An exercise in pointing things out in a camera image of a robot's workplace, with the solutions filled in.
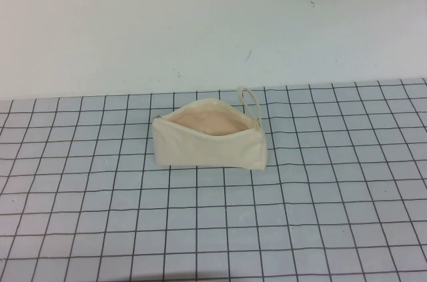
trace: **grid mat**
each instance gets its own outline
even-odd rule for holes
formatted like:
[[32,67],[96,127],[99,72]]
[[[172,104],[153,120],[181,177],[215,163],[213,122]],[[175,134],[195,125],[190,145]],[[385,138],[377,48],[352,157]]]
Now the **grid mat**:
[[0,280],[427,281],[426,80],[255,93],[265,172],[154,162],[235,92],[0,102]]

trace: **pouch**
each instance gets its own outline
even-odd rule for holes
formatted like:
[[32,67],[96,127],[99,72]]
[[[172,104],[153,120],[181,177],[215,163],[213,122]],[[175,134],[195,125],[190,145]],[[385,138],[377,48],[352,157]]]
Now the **pouch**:
[[[258,108],[256,117],[243,98],[247,91]],[[254,93],[238,89],[242,105],[252,117],[217,99],[190,103],[153,121],[155,160],[160,165],[243,167],[264,170],[266,136]]]

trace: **fabric loop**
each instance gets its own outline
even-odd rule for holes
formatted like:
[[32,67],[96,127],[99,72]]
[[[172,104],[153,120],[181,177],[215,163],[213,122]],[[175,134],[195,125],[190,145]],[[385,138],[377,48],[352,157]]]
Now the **fabric loop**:
[[[245,99],[244,99],[244,91],[248,92],[250,97],[254,100],[257,108],[258,108],[258,116],[256,114],[254,114],[254,112],[252,111],[252,109],[250,108],[250,106],[246,103]],[[254,92],[250,89],[248,89],[247,87],[239,87],[238,88],[238,96],[239,96],[239,100],[240,103],[250,112],[252,119],[254,119],[257,124],[258,127],[260,127],[260,129],[262,129],[262,125],[261,125],[261,106],[260,103],[258,102]]]

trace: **white wall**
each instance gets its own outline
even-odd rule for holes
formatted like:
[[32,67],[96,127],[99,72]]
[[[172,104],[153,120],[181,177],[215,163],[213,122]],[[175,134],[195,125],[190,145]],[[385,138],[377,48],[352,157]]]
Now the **white wall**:
[[417,77],[426,66],[427,0],[0,0],[0,98]]

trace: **table surface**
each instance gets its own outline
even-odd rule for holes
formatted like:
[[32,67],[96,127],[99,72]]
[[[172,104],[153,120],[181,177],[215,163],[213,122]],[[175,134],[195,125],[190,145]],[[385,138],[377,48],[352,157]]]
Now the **table surface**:
[[427,281],[426,81],[254,92],[265,171],[155,164],[234,91],[0,102],[0,280]]

